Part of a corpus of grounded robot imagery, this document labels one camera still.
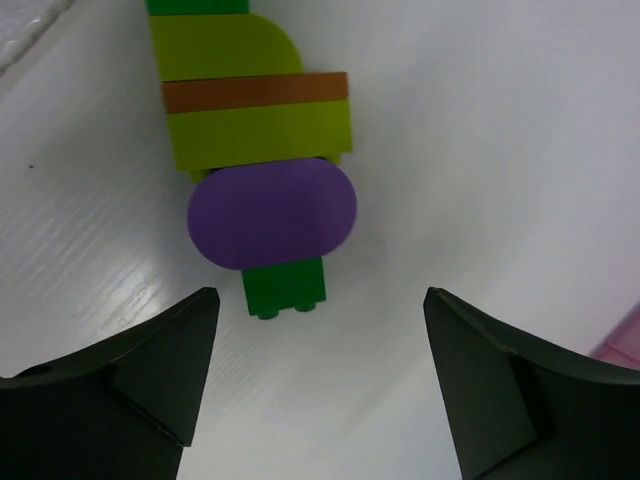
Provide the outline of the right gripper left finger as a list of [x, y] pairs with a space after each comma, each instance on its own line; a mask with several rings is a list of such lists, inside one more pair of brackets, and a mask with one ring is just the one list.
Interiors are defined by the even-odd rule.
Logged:
[[1, 381], [4, 479], [174, 479], [191, 446], [220, 300], [155, 317]]

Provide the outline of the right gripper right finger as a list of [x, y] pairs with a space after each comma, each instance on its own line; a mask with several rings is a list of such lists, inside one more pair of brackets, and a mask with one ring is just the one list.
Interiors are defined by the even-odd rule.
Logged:
[[431, 287], [426, 329], [465, 479], [636, 479], [639, 373]]

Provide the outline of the multicolour lego stack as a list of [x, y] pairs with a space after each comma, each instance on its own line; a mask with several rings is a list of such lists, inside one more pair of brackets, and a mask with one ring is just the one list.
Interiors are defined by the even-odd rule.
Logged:
[[195, 183], [192, 243], [240, 273], [250, 315], [313, 310], [326, 298], [323, 260], [357, 216], [340, 166], [352, 149], [347, 74], [307, 71], [246, 1], [146, 10], [175, 165]]

